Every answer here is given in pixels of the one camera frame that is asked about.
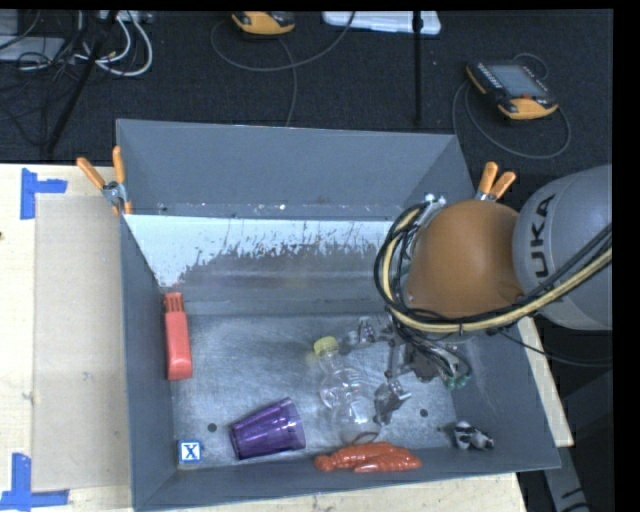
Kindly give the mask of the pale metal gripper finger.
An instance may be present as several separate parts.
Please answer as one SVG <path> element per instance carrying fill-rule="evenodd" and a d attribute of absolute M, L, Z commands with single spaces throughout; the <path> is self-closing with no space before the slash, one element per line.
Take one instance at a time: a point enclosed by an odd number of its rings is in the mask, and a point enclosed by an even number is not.
<path fill-rule="evenodd" d="M 412 394 L 406 391 L 398 380 L 382 383 L 374 393 L 374 420 L 381 426 L 391 422 L 393 413 L 398 410 Z"/>
<path fill-rule="evenodd" d="M 351 353 L 372 347 L 383 340 L 378 326 L 372 319 L 359 319 L 350 327 L 341 341 L 341 352 Z"/>

